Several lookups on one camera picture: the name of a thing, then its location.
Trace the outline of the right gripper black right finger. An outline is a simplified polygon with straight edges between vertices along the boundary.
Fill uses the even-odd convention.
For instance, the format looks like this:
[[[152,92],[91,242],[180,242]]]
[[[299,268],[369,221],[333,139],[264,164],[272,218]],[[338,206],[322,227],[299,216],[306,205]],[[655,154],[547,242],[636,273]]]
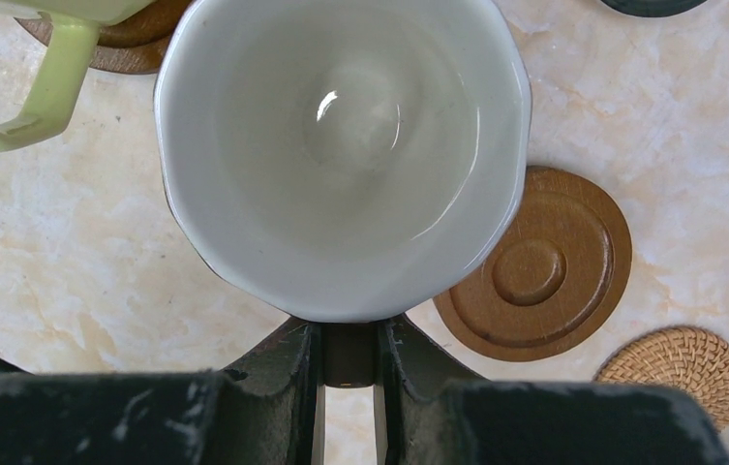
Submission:
[[[671,387],[491,381],[406,317],[376,326],[383,464],[727,464],[712,421]]]

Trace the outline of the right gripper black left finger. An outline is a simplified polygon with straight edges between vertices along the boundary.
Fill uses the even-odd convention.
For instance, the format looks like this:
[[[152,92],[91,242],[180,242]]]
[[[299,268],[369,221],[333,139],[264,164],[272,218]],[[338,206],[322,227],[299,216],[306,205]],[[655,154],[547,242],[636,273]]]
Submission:
[[[307,464],[315,324],[289,320],[221,370],[0,375],[0,464]]]

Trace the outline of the brown round coaster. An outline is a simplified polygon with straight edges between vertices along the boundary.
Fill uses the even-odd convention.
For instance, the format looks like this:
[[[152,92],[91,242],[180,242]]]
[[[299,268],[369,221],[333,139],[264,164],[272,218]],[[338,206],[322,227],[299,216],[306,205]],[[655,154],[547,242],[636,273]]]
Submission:
[[[16,22],[47,46],[45,69],[155,73],[189,1],[32,1]]]
[[[502,361],[544,359],[600,329],[622,299],[631,261],[628,224],[605,190],[566,170],[532,166],[498,245],[434,302],[472,351]]]

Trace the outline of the light woven round coaster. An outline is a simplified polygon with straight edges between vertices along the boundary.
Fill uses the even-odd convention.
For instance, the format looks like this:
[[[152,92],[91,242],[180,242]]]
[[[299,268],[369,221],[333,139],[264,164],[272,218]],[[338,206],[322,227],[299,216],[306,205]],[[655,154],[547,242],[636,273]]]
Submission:
[[[697,400],[717,430],[729,426],[729,343],[702,327],[648,332],[613,353],[594,379],[677,388]]]

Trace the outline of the pink mug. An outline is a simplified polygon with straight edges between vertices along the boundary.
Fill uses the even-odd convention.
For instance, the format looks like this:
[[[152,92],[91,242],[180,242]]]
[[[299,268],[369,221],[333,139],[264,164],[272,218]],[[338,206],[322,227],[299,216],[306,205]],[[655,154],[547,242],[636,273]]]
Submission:
[[[493,1],[196,1],[154,107],[177,224],[325,327],[333,387],[373,382],[373,323],[481,267],[522,201],[532,93]]]

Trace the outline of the dark green mug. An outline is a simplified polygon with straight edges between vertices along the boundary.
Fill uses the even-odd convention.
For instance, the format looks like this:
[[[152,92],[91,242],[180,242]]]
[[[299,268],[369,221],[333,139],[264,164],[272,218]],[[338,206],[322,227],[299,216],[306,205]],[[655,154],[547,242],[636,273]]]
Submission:
[[[690,11],[706,0],[601,0],[605,6],[621,14],[636,17],[669,17]]]

